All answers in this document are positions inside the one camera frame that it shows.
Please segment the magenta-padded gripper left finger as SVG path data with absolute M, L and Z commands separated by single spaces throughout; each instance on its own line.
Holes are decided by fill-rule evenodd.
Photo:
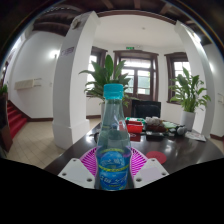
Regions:
M 92 148 L 80 158 L 72 158 L 58 174 L 78 186 L 93 189 L 97 175 L 96 149 Z

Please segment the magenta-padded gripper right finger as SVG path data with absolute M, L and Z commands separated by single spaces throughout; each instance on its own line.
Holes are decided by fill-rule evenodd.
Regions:
M 130 173 L 135 188 L 141 188 L 168 175 L 156 158 L 147 158 L 135 148 L 132 148 Z

